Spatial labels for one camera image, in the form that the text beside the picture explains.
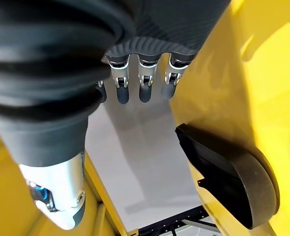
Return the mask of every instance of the gray floor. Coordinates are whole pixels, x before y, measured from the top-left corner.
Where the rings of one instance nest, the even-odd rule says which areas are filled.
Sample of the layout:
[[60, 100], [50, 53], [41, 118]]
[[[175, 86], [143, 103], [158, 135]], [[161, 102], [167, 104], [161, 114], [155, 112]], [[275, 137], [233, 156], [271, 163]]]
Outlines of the gray floor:
[[107, 80], [107, 101], [89, 117], [86, 136], [86, 150], [128, 231], [200, 205], [168, 101], [160, 95], [159, 73], [151, 101], [140, 102], [135, 59], [128, 104], [117, 101], [114, 82]]

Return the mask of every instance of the black bracket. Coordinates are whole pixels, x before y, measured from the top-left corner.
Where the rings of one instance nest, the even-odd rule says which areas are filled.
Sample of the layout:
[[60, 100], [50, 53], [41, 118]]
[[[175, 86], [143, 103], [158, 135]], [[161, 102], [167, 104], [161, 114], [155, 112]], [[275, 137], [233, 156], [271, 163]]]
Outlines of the black bracket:
[[138, 230], [139, 236], [159, 236], [161, 234], [172, 232], [176, 236], [175, 229], [185, 225], [192, 225], [199, 228], [220, 232], [215, 224], [201, 221], [201, 219], [209, 216], [203, 206], [184, 211], [162, 221], [145, 226]]

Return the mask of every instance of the robotic arm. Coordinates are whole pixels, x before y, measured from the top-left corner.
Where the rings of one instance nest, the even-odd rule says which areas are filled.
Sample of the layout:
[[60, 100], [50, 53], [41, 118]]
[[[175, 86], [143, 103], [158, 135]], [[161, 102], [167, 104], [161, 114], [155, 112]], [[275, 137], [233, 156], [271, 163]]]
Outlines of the robotic arm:
[[[110, 68], [129, 100], [129, 55], [139, 56], [148, 102], [159, 58], [171, 98], [229, 0], [0, 0], [0, 136], [36, 206], [65, 230], [85, 210], [88, 116], [106, 100]], [[110, 67], [101, 62], [106, 55]]]

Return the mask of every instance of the yellow enclosure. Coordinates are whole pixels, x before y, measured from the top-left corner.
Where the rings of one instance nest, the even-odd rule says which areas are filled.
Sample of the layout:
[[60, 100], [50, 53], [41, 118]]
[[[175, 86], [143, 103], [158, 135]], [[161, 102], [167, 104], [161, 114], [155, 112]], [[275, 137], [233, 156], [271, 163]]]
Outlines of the yellow enclosure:
[[[162, 59], [161, 71], [167, 64]], [[232, 0], [170, 102], [188, 123], [257, 147], [280, 191], [268, 223], [245, 229], [207, 190], [197, 191], [224, 235], [290, 235], [290, 0]]]

